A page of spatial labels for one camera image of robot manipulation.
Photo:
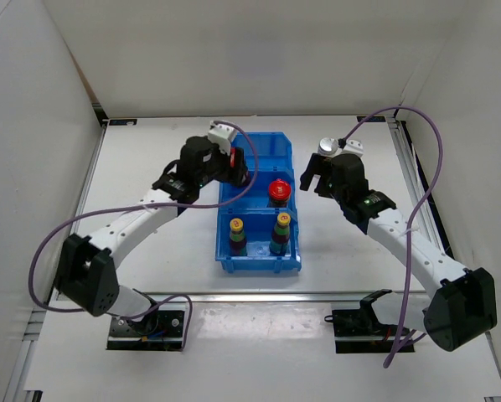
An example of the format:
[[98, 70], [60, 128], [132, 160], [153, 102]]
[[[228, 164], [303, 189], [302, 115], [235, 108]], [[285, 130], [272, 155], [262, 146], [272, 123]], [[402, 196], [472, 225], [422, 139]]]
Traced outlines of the silver-capped spice shaker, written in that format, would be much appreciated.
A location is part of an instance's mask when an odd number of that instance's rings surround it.
[[338, 151], [336, 138], [324, 137], [318, 143], [318, 154], [324, 157], [334, 157]]

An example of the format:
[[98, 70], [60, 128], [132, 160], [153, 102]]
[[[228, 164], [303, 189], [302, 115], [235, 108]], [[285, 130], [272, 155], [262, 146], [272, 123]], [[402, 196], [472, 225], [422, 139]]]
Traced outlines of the yellow-capped sauce bottle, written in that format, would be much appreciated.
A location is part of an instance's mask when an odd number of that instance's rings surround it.
[[272, 254], [286, 254], [291, 236], [291, 219], [291, 215], [286, 212], [282, 212], [277, 215], [275, 225], [271, 232], [271, 241], [269, 244], [269, 249]]
[[230, 252], [235, 256], [245, 256], [247, 254], [247, 239], [244, 231], [244, 223], [240, 218], [233, 218], [230, 221]]

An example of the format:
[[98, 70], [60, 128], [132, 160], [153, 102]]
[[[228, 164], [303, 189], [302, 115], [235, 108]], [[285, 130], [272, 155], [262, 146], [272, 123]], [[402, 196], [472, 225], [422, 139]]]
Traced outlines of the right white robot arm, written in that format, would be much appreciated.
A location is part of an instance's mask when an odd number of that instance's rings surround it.
[[484, 268], [467, 268], [409, 230], [395, 203], [369, 187], [360, 157], [314, 153], [301, 176], [300, 189], [308, 190], [314, 177], [319, 178], [315, 193], [333, 199], [348, 222], [410, 268], [411, 276], [426, 291], [426, 296], [410, 301], [405, 312], [400, 295], [389, 290], [369, 294], [358, 309], [339, 320], [347, 336], [394, 331], [403, 317], [406, 328], [426, 333], [437, 346], [451, 352], [496, 326], [495, 285], [490, 273]]

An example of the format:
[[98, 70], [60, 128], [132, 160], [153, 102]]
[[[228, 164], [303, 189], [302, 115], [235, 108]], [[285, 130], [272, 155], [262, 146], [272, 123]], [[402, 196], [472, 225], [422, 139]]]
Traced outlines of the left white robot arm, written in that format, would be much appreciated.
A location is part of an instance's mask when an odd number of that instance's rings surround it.
[[138, 334], [154, 332], [158, 315], [152, 301], [119, 284], [116, 270], [149, 235], [195, 206], [200, 190], [212, 181], [237, 188], [248, 185], [244, 151], [222, 149], [208, 137], [190, 137], [179, 158], [165, 167], [132, 210], [87, 236], [72, 234], [65, 240], [57, 290], [93, 317], [124, 317]]

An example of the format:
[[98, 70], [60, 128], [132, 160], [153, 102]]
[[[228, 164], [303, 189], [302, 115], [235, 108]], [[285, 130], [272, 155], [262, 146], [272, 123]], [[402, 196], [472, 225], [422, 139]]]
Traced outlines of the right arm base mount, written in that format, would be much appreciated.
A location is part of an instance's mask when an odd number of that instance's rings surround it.
[[355, 307], [333, 307], [323, 320], [333, 327], [336, 354], [387, 354], [392, 350], [397, 331], [397, 318], [392, 323], [379, 321], [374, 304], [386, 296], [397, 296], [394, 307], [400, 307], [402, 296], [382, 289], [357, 301]]

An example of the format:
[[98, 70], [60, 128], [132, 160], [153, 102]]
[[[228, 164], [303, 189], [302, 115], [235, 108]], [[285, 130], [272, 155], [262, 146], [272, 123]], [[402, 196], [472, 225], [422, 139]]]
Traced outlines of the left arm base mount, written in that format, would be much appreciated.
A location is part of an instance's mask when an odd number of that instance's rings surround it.
[[183, 301], [170, 296], [139, 321], [113, 317], [106, 339], [108, 351], [182, 352], [189, 335], [194, 305], [188, 296]]

